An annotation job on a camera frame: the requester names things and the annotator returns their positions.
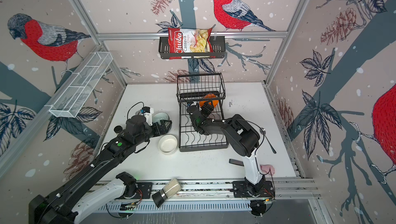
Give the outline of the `light green ceramic bowl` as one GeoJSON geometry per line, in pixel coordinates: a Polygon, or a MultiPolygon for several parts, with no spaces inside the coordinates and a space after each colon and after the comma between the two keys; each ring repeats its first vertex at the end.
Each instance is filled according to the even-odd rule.
{"type": "Polygon", "coordinates": [[[153,126],[159,126],[157,124],[157,121],[160,121],[160,120],[170,120],[169,115],[164,112],[156,113],[153,116],[153,126]]]}

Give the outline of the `white ceramic bowl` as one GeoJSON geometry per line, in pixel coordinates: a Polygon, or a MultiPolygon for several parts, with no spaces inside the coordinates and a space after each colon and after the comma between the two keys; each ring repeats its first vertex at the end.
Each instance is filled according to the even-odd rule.
{"type": "Polygon", "coordinates": [[[173,135],[165,135],[158,142],[158,149],[165,155],[172,155],[177,148],[178,141],[173,135]]]}

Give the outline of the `orange plastic bowl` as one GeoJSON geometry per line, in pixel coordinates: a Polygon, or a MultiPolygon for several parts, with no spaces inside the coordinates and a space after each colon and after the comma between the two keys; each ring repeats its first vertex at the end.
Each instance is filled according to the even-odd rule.
{"type": "Polygon", "coordinates": [[[214,108],[217,107],[217,105],[219,104],[218,96],[212,93],[205,95],[203,97],[203,100],[199,101],[199,106],[203,107],[205,103],[208,103],[214,108]]]}

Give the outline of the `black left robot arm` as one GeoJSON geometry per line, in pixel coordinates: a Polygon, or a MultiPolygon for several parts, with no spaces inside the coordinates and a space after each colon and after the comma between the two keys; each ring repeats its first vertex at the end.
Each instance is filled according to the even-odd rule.
{"type": "Polygon", "coordinates": [[[108,172],[125,161],[142,143],[168,134],[172,121],[148,124],[145,116],[135,115],[126,121],[117,136],[105,145],[99,155],[69,182],[43,197],[38,195],[28,206],[30,224],[79,224],[110,201],[124,197],[143,199],[137,180],[127,172],[116,175],[110,183],[93,193],[88,191],[108,172]]]}

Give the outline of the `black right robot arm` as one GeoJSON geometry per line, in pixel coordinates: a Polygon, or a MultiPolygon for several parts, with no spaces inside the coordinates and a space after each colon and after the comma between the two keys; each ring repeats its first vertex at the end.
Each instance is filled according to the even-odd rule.
{"type": "Polygon", "coordinates": [[[225,136],[226,141],[243,159],[246,186],[244,195],[258,197],[266,182],[255,155],[260,147],[259,133],[239,114],[222,120],[210,118],[212,109],[213,107],[208,103],[205,103],[203,107],[199,104],[192,104],[187,108],[194,130],[206,136],[213,134],[225,136]]]}

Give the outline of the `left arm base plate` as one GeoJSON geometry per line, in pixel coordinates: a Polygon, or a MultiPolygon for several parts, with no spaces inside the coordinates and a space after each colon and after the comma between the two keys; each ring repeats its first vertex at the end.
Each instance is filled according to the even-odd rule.
{"type": "Polygon", "coordinates": [[[150,199],[152,187],[152,182],[137,182],[135,186],[127,186],[123,195],[116,200],[150,199]]]}

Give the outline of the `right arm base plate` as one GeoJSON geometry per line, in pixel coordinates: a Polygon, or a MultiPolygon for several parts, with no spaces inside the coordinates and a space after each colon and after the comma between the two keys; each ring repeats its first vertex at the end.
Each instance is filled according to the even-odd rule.
{"type": "Polygon", "coordinates": [[[272,182],[265,181],[253,185],[249,181],[233,181],[232,190],[235,198],[274,198],[274,186],[272,182]]]}

